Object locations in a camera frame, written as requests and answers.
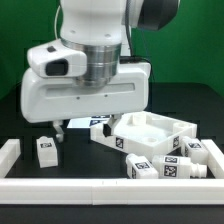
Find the white cube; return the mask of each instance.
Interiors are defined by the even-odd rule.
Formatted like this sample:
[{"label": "white cube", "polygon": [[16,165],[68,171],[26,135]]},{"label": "white cube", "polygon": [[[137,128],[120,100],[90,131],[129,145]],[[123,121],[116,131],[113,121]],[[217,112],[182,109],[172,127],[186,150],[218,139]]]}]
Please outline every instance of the white cube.
[{"label": "white cube", "polygon": [[192,163],[208,165],[208,150],[204,148],[197,138],[183,137],[181,154],[184,157],[190,157]]},{"label": "white cube", "polygon": [[129,154],[126,157],[127,174],[131,179],[158,179],[159,173],[145,156]]}]

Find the black surface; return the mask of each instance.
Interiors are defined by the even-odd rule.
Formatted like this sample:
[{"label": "black surface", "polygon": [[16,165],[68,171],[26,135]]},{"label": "black surface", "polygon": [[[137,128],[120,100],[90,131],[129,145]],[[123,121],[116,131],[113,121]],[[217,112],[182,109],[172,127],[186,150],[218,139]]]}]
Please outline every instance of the black surface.
[{"label": "black surface", "polygon": [[[224,99],[201,84],[153,84],[154,113],[198,124],[198,138],[224,149]],[[7,178],[126,177],[125,154],[89,140],[89,130],[66,130],[57,144],[59,166],[40,169],[36,139],[55,136],[50,123],[29,124],[20,112],[20,90],[0,101],[0,144],[20,138],[22,155]],[[2,223],[223,223],[224,206],[21,206],[0,205]]]}]

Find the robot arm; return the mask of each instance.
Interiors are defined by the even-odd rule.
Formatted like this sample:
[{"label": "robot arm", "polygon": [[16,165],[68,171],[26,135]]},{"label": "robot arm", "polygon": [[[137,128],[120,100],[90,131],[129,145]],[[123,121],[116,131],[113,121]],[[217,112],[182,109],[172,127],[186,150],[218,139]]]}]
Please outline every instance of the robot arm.
[{"label": "robot arm", "polygon": [[179,0],[61,0],[61,39],[28,52],[21,109],[29,122],[144,110],[150,65],[119,63],[126,3],[129,25],[156,30]]}]

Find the white cuboid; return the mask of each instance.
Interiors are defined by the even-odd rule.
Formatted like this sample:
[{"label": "white cuboid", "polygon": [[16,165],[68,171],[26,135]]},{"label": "white cuboid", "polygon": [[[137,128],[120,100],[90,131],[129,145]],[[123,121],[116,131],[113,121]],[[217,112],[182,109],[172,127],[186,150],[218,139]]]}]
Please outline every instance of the white cuboid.
[{"label": "white cuboid", "polygon": [[153,157],[152,165],[159,172],[159,178],[190,179],[191,176],[207,176],[207,166],[194,164],[188,157],[157,155]]},{"label": "white cuboid", "polygon": [[0,150],[0,178],[4,178],[21,154],[20,140],[9,139]]},{"label": "white cuboid", "polygon": [[37,139],[37,154],[40,168],[58,166],[57,148],[53,138],[43,136]]}]

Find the silver metal cylinder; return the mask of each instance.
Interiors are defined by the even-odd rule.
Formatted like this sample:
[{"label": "silver metal cylinder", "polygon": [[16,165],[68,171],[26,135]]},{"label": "silver metal cylinder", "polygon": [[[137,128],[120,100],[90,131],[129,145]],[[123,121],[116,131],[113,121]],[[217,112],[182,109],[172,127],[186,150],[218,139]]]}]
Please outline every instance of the silver metal cylinder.
[{"label": "silver metal cylinder", "polygon": [[121,44],[112,46],[88,46],[64,39],[62,43],[71,49],[82,51],[87,56],[87,72],[76,78],[79,86],[101,87],[117,73]]}]

